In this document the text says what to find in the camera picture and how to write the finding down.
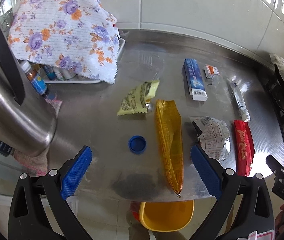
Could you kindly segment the right hand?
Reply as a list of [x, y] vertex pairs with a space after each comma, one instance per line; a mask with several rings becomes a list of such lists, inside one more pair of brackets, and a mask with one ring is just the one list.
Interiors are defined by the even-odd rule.
[[277, 234], [284, 232], [284, 223], [282, 222], [284, 215], [284, 204], [281, 205], [280, 210], [280, 213], [275, 218], [275, 231]]

